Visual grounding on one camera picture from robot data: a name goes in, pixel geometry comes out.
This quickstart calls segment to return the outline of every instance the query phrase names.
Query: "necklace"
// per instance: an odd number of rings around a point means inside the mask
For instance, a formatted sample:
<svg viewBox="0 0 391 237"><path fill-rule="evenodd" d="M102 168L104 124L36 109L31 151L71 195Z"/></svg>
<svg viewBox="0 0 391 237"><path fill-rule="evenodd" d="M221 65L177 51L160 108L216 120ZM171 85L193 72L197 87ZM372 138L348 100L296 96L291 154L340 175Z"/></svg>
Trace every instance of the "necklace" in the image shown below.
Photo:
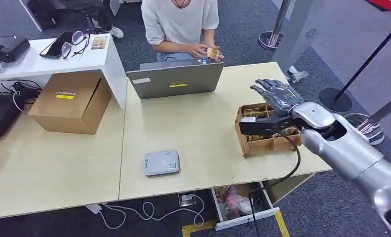
<svg viewBox="0 0 391 237"><path fill-rule="evenodd" d="M178 2L177 2L177 0L173 0L174 2L175 2L175 5L177 6L177 8L179 8L179 9L182 9L182 6L184 5L184 3L185 3L185 0L183 0L183 2L181 3L181 5L180 4L178 4Z"/></svg>

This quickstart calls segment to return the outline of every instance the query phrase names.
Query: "robotic arm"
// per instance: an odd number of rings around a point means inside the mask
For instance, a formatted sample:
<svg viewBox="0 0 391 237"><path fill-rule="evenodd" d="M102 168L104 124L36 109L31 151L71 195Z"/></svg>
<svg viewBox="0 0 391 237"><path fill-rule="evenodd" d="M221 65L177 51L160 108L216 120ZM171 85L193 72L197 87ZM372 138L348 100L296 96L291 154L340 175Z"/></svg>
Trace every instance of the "robotic arm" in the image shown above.
<svg viewBox="0 0 391 237"><path fill-rule="evenodd" d="M255 122L242 121L242 134L264 135L297 126L305 147L344 179L355 183L391 231L391 164L383 154L341 115L317 103L304 102L291 86L269 79L256 82L262 88L251 88L270 104L274 115Z"/></svg>

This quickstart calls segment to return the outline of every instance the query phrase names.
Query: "black bag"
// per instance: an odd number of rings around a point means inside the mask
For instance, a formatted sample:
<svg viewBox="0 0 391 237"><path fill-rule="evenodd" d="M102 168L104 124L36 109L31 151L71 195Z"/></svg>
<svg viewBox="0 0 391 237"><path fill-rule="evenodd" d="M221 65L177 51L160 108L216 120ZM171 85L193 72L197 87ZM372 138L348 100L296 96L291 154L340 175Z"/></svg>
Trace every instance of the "black bag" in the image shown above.
<svg viewBox="0 0 391 237"><path fill-rule="evenodd" d="M30 0L27 6L43 30L56 28L59 14L50 0Z"/></svg>

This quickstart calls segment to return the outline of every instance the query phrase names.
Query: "person's hand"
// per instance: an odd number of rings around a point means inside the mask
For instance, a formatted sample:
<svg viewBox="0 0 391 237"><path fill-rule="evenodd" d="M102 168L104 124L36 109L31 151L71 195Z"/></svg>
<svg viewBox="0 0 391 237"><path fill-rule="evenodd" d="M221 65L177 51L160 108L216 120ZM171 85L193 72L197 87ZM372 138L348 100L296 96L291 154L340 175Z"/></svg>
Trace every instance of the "person's hand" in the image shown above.
<svg viewBox="0 0 391 237"><path fill-rule="evenodd" d="M215 46L214 44L212 45L208 45L210 48L214 49L214 50L219 50L220 46ZM222 52L220 52L220 54L217 56L217 57L213 57L213 58L210 58L212 59L213 61L215 62L220 62L222 61L223 59L225 59L225 56L223 55Z"/></svg>
<svg viewBox="0 0 391 237"><path fill-rule="evenodd" d="M209 46L202 43L189 43L185 45L185 52L191 54L194 58L207 58L207 49Z"/></svg>

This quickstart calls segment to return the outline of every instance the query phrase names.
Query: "wooden box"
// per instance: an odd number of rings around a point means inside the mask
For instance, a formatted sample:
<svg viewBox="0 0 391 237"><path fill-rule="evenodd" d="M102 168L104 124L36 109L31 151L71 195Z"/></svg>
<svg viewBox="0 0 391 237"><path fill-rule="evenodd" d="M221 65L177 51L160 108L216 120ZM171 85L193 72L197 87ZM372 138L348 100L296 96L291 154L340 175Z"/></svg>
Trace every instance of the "wooden box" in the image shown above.
<svg viewBox="0 0 391 237"><path fill-rule="evenodd" d="M246 110L254 111L252 112L254 116L251 117L261 116L263 118L268 118L273 113L273 110L268 103L243 105L239 107L235 120L235 129L243 157L247 158L250 156L266 154L273 151L294 150L293 145L282 136L271 137L270 135L269 138L263 136L263 139L261 139L258 138L258 136L241 134L239 122L244 116L244 112L246 115ZM293 135L288 135L288 137L293 140L297 146L300 146L302 144L300 141L300 132L297 128L294 128Z"/></svg>

